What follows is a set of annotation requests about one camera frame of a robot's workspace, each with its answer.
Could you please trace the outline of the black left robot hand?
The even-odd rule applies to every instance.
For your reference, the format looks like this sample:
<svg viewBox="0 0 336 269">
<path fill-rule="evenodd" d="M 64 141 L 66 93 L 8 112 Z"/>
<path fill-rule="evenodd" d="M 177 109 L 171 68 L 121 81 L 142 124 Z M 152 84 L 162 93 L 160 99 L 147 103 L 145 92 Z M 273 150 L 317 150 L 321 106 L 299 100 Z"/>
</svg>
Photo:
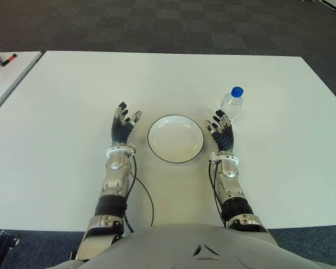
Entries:
<svg viewBox="0 0 336 269">
<path fill-rule="evenodd" d="M 135 112 L 131 118 L 126 117 L 127 114 L 127 105 L 125 102 L 121 102 L 116 108 L 111 125 L 111 139 L 113 145 L 117 143 L 127 144 L 134 126 L 142 116 L 141 111 Z"/>
</svg>

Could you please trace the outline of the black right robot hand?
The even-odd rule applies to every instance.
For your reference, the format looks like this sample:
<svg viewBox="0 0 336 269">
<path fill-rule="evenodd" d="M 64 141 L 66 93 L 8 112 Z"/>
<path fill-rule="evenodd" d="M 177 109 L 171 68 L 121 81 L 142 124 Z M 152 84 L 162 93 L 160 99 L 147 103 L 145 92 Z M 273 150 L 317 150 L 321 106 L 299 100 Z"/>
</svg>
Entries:
<svg viewBox="0 0 336 269">
<path fill-rule="evenodd" d="M 232 152 L 234 148 L 234 133 L 230 118 L 221 109 L 215 111 L 213 122 L 205 120 L 206 128 L 217 144 L 219 151 Z"/>
</svg>

